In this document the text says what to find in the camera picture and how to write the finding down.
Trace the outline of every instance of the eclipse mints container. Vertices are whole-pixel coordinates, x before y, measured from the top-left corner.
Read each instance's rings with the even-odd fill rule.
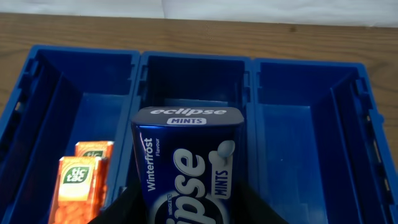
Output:
[[[148,223],[229,223],[243,123],[236,108],[138,112],[132,132]]]

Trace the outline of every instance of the wooden table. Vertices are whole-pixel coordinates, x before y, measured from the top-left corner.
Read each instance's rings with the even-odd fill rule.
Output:
[[[398,29],[0,14],[0,112],[34,44],[362,62],[398,165]]]

